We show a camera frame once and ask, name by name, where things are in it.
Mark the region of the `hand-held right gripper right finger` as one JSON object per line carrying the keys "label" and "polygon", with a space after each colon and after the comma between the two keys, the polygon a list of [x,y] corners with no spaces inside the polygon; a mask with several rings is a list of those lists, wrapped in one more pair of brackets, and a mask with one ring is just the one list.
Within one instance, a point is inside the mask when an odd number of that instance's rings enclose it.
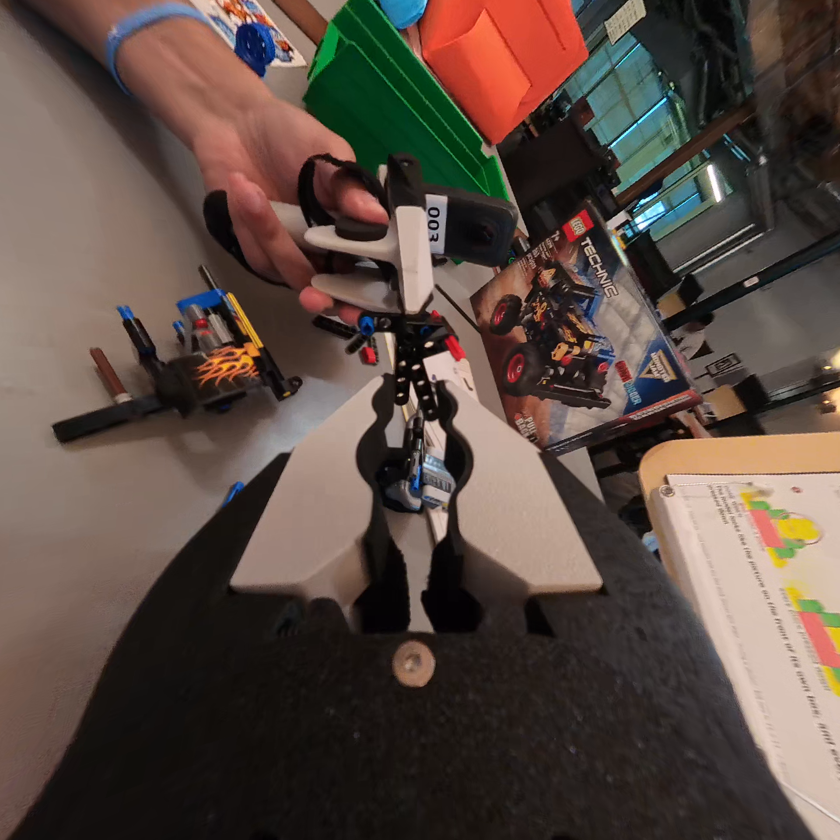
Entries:
{"label": "hand-held right gripper right finger", "polygon": [[451,381],[437,385],[455,485],[422,605],[435,632],[474,632],[541,596],[599,592],[603,579],[562,499],[560,463]]}

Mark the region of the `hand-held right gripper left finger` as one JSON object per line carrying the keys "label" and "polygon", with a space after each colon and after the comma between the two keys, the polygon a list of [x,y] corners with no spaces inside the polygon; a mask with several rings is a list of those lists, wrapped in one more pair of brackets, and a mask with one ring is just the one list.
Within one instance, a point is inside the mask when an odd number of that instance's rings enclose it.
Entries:
{"label": "hand-held right gripper left finger", "polygon": [[395,394],[393,374],[377,377],[293,449],[232,575],[234,591],[330,599],[363,633],[408,629],[406,562],[376,480]]}

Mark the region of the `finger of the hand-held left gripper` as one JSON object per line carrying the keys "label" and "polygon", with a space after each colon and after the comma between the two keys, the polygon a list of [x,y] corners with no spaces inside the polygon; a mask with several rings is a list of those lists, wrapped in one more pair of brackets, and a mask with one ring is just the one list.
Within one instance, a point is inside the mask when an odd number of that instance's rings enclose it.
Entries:
{"label": "finger of the hand-held left gripper", "polygon": [[427,216],[420,206],[398,206],[393,221],[398,246],[397,274],[402,311],[423,312],[434,294],[434,267],[427,236]]}

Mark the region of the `black lego connector with pins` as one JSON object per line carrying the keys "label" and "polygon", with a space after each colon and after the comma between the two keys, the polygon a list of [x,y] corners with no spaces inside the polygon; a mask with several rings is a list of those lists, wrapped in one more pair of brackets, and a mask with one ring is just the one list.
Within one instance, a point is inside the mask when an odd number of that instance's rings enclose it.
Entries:
{"label": "black lego connector with pins", "polygon": [[394,368],[409,368],[433,355],[448,352],[456,362],[466,358],[457,333],[436,310],[415,315],[364,311],[356,323],[365,338],[390,333],[395,343]]}

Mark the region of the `long black lego beam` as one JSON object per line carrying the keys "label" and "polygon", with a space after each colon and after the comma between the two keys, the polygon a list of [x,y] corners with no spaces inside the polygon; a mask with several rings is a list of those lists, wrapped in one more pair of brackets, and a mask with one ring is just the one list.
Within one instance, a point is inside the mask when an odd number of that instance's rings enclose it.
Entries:
{"label": "long black lego beam", "polygon": [[426,421],[437,421],[439,416],[436,386],[425,367],[425,361],[443,349],[440,340],[433,340],[433,332],[431,327],[403,325],[394,333],[394,404],[407,405],[413,393],[416,409]]}

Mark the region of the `person's left forearm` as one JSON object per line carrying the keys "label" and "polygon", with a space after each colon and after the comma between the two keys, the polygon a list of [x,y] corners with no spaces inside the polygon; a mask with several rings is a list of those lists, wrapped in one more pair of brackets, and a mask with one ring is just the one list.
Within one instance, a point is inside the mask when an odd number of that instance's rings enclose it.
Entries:
{"label": "person's left forearm", "polygon": [[[104,45],[112,25],[154,2],[31,1],[26,5],[106,68]],[[265,101],[267,89],[212,30],[195,20],[153,26],[122,48],[125,84],[153,115],[193,151],[207,116]]]}

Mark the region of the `lego instruction booklet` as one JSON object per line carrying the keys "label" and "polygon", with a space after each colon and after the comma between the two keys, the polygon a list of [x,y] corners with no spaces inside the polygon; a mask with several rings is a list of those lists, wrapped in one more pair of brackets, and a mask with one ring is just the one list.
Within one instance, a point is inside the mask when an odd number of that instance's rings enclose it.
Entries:
{"label": "lego instruction booklet", "polygon": [[[459,386],[473,399],[478,400],[472,370],[467,358],[454,360],[450,353],[430,357],[425,361],[426,373],[432,383],[449,382]],[[424,426],[425,444],[427,452],[437,452],[437,459],[442,460],[446,446],[446,434],[439,422],[426,421]],[[426,508],[426,518],[436,543],[440,542],[447,531],[448,510],[443,505],[436,508]]]}

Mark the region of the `flame printed lego assembly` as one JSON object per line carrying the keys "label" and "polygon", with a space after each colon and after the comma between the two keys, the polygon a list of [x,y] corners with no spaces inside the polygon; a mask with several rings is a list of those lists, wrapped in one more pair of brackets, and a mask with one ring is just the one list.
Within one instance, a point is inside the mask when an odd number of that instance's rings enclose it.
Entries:
{"label": "flame printed lego assembly", "polygon": [[162,360],[130,307],[117,308],[138,364],[150,379],[151,393],[130,393],[105,353],[90,348],[111,403],[54,423],[57,442],[74,443],[163,413],[182,418],[198,412],[223,414],[261,390],[269,391],[280,403],[298,393],[301,378],[281,372],[235,296],[218,285],[206,266],[200,265],[198,273],[207,291],[176,303],[180,318],[172,327],[182,351],[170,360]]}

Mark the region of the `blue lego wheel rim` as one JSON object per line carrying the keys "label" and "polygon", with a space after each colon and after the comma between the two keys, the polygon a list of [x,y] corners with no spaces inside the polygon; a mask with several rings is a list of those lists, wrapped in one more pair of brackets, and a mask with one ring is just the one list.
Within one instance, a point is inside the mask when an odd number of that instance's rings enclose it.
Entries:
{"label": "blue lego wheel rim", "polygon": [[234,52],[259,78],[277,57],[277,47],[269,26],[244,23],[235,32]]}

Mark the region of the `lego sticker sheet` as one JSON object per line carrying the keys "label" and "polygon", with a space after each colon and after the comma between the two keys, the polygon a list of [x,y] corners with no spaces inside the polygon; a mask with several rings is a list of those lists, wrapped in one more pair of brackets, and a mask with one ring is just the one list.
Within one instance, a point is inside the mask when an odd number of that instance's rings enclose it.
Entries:
{"label": "lego sticker sheet", "polygon": [[194,2],[212,27],[227,41],[235,52],[235,32],[244,23],[262,23],[269,26],[276,43],[276,59],[267,68],[291,69],[308,66],[304,56],[285,36],[266,10],[256,1],[202,1]]}

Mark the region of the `person's left hand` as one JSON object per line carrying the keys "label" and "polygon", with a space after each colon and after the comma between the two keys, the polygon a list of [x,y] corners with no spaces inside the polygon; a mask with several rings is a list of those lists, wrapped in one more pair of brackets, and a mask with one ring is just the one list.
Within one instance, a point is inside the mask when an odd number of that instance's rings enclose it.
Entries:
{"label": "person's left hand", "polygon": [[224,117],[207,116],[192,151],[208,191],[227,195],[234,233],[249,268],[299,294],[311,314],[330,314],[354,324],[361,311],[336,303],[312,288],[320,271],[316,256],[301,250],[271,208],[271,202],[296,203],[298,177],[306,161],[327,154],[354,161],[351,146],[339,135],[289,103],[275,99],[235,108]]}

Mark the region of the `green plastic bin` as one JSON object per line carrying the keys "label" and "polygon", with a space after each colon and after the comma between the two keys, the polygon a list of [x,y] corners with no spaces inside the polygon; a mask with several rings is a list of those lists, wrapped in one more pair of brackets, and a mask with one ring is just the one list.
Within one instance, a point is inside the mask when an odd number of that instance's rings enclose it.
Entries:
{"label": "green plastic bin", "polygon": [[347,2],[329,22],[303,102],[371,172],[407,153],[427,183],[508,199],[497,157],[377,2]]}

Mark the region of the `orange plastic bin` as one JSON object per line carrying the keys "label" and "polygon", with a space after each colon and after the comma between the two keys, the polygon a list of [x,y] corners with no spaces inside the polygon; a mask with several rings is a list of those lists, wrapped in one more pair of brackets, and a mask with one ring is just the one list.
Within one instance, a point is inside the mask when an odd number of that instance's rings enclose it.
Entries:
{"label": "orange plastic bin", "polygon": [[571,1],[429,1],[423,58],[489,145],[588,59]]}

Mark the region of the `white printed paper sheets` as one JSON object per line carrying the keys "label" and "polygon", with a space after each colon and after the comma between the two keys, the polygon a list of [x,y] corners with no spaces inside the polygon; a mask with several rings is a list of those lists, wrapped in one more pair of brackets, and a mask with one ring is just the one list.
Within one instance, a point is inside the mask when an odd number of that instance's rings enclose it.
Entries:
{"label": "white printed paper sheets", "polygon": [[780,787],[839,838],[838,473],[671,474],[649,501]]}

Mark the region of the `blue wristband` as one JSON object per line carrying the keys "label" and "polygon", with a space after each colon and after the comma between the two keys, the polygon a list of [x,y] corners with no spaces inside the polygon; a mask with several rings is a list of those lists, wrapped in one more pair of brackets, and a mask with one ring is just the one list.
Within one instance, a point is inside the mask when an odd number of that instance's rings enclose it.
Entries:
{"label": "blue wristband", "polygon": [[176,19],[190,19],[212,28],[210,19],[191,3],[163,2],[132,12],[122,17],[108,30],[104,58],[106,69],[117,83],[120,90],[127,96],[133,94],[122,79],[118,63],[123,47],[136,35],[144,30]]}

